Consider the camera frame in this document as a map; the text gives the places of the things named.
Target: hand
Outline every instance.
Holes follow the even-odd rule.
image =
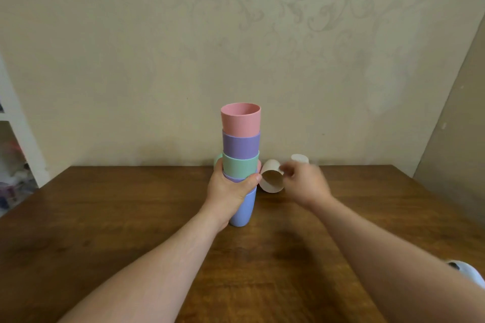
[[[288,161],[279,169],[283,172],[286,193],[303,208],[313,210],[316,204],[333,198],[318,166]]]
[[[207,198],[200,210],[214,217],[221,231],[237,212],[244,197],[258,185],[260,180],[260,174],[252,174],[240,183],[226,179],[222,173],[222,158],[220,158],[210,177]]]

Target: pink cup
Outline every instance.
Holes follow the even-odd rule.
[[[221,109],[222,129],[233,137],[254,137],[261,126],[261,108],[254,103],[230,103]]]

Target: person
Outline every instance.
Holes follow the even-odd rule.
[[[420,248],[357,215],[331,194],[317,166],[281,166],[287,194],[312,212],[390,322],[485,321],[485,290]],[[215,236],[261,180],[233,183],[219,160],[207,198],[168,240],[111,277],[62,323],[173,322]]]

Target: person's left arm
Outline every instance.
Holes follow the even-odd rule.
[[[99,286],[60,323],[173,322],[216,234],[260,179],[254,174],[233,183],[222,174],[220,159],[198,214]]]

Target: wooden table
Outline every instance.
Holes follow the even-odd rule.
[[[485,272],[484,232],[395,167],[322,169],[334,195],[362,216]],[[60,174],[0,218],[0,321],[57,321],[187,222],[211,173],[210,167],[71,167]],[[250,223],[217,236],[178,319],[381,320],[318,220],[284,192],[260,189]]]

